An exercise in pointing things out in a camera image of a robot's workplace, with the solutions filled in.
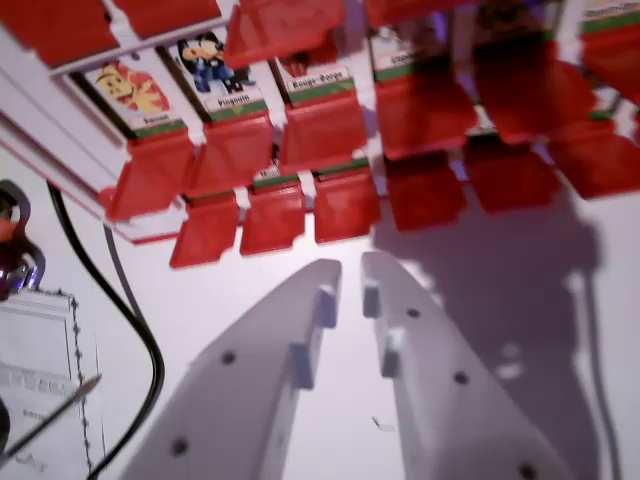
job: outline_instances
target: black cable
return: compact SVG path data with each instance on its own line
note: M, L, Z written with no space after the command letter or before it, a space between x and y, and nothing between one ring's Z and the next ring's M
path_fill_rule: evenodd
M149 413L153 409L158 397L160 396L160 391L162 390L162 385L164 383L164 360L162 359L162 353L160 352L160 348L156 343L151 330L147 326L147 322L142 316L140 312L140 308L133 297L133 293L131 292L131 287L124 275L124 271L122 270L122 264L120 263L120 258L118 257L118 253L115 249L115 244L113 243L113 236L111 234L111 230L109 227L105 226L105 236L107 237L107 244L109 245L109 252L111 253L111 258L114 262L114 266L116 267L116 272L118 273L118 277L120 278L120 282L122 283L122 288L124 289L129 303L131 303L132 309L136 312L134 314L129 307L124 303L124 301L118 296L118 294L113 290L111 285L105 280L100 271L96 268L96 266L87 255L87 252L82 247L78 236L76 235L75 229L73 228L73 224L71 223L71 219L69 218L69 214L67 213L67 208L64 205L64 200L62 199L62 195L60 190L57 187L47 182L47 186L49 187L49 195L51 196L51 201L53 203L53 207L55 208L56 215L58 216L58 220L60 221L60 225L64 230L65 235L67 236L67 240L71 244L71 247L75 251L78 259L87 269L87 272L93 277L96 283L100 286L100 288L104 291L105 295L109 297L109 299L113 302L116 308L122 313L125 317L129 325L135 330L135 332L140 337L140 340L144 343L145 347L149 352L149 356L151 357L151 366L153 369L153 374L151 378L151 385L149 387L149 392L138 411L135 419L122 436L122 438L116 443L116 445L111 449L109 453L98 463L98 465L89 472L89 476L87 480L93 480L98 478L98 475L102 470L104 470L120 453L122 448L131 440L131 438L138 431L142 423L149 416Z

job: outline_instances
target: white table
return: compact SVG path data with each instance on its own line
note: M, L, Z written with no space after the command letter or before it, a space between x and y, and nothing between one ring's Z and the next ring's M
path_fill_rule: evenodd
M109 448L148 388L146 351L75 258L44 180L6 152L0 159L0 178L12 179L32 204L27 234L48 260L42 286L61 287L92 304L103 373L96 398ZM243 258L238 237L218 264L177 271L168 266L173 241L134 247L117 239L165 357L158 408L189 361L277 283L316 258L338 259L338 327L324 337L316 389L301 396L285 480L402 478L397 432L381 431L372 420L395 425L396 413L391 383L378 372L372 325L361 314L360 255L379 248L404 260L442 301L578 478L615 478L606 434L611 426L617 468L624 478L639 478L640 195L586 203L571 194L546 209L493 217L471 203L455 225L413 235L398 234L385 210L369 238L325 246L315 244L307 215L307 234L290 251ZM122 294L100 221L67 205L85 248ZM144 431L102 478L118 478Z

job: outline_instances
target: white plastic arm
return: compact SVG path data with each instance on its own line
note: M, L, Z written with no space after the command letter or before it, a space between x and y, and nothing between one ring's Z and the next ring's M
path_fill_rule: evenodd
M123 480L282 476L298 390L336 323L340 263L295 273L191 364Z
M364 315L392 378L407 480L568 480L571 473L390 254L362 258Z

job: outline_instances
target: paper sheet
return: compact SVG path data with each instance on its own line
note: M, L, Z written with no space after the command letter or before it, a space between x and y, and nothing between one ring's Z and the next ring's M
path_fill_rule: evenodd
M97 373L95 340L83 332L81 313L86 323L87 312L60 291L22 291L0 302L0 397L11 420L7 447ZM86 478L104 455L93 395L25 447L0 470L0 479Z

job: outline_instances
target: red plastic tile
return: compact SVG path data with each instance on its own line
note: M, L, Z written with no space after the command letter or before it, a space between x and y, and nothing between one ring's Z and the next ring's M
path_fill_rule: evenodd
M557 135L588 118L596 105L582 74L550 58L554 50L550 46L514 57L495 49L490 58L479 58L477 90L504 142L517 145Z
M464 149L469 181L488 213L547 205L561 189L553 169L528 145L479 138Z
M369 24L373 28L394 25L432 12L450 10L469 0L366 0Z
M640 190L640 148L615 135L613 122L591 122L547 149L582 198Z
M241 255L291 248L304 234L305 198L299 183L260 188L249 199Z
M473 103L449 72L378 84L378 122L389 160L461 147L478 121Z
M316 242L368 235L380 221L380 201L368 167L316 178Z
M141 37L150 37L220 16L215 0L114 0Z
M129 162L123 168L115 190L101 194L101 204L112 222L128 221L136 215L159 212L169 208L176 192L166 182L150 173L144 165Z
M233 194L190 208L171 256L171 267L217 262L224 251L233 247L238 214Z
M584 64L640 104L640 25L584 35Z
M241 68L311 50L344 21L341 0L241 1L231 14L225 62Z
M133 162L150 174L158 174L174 194L182 192L185 176L193 160L193 144L186 130L154 137L130 140L129 153Z
M6 1L0 15L11 33L50 67L118 46L100 0Z
M467 206L443 152L388 163L387 190L401 232L454 222Z
M249 185L272 161L273 126L267 114L205 127L202 146L187 173L185 193L191 197Z
M367 129L355 92L287 107L280 148L280 172L319 170L349 163L367 143Z

